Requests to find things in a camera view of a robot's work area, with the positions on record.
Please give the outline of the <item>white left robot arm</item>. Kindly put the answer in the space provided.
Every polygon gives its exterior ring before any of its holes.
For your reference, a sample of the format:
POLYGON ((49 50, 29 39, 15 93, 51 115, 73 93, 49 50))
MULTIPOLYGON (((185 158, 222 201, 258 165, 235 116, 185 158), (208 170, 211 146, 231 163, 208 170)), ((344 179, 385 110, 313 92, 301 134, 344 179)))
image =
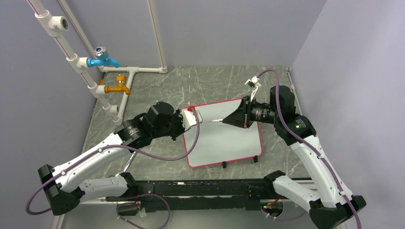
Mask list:
POLYGON ((151 144, 153 139, 177 137, 190 129, 195 116, 187 110, 175 110, 169 103, 158 102, 145 113, 124 121, 102 142, 80 156, 59 166, 38 169, 41 189, 53 215, 63 215, 80 203, 101 197, 132 200, 137 184, 124 172, 113 178, 87 179, 97 169, 151 144))

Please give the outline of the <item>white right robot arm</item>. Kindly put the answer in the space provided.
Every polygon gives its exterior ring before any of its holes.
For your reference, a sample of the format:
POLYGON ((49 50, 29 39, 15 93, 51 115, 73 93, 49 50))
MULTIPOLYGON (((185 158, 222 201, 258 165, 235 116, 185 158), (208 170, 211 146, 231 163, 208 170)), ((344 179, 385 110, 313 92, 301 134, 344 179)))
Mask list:
POLYGON ((307 213, 319 229, 333 229, 366 206, 336 174, 325 155, 310 120, 296 112, 295 96, 287 86, 272 87, 269 103, 259 103, 247 95, 222 123, 247 129, 253 123, 272 124, 277 135, 299 157, 316 190, 292 180, 282 171, 264 177, 263 193, 269 198, 287 197, 307 213))

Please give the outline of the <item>pink framed whiteboard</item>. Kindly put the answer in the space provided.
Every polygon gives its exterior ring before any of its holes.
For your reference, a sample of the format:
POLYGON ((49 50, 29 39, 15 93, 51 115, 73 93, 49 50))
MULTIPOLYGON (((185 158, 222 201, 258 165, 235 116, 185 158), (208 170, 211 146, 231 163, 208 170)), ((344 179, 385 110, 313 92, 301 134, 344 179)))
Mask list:
POLYGON ((263 143, 258 123, 242 129, 213 122, 228 116, 240 102, 238 98, 195 106, 202 116, 202 123, 196 146, 187 156, 191 168, 245 159, 257 161, 262 155, 263 143))

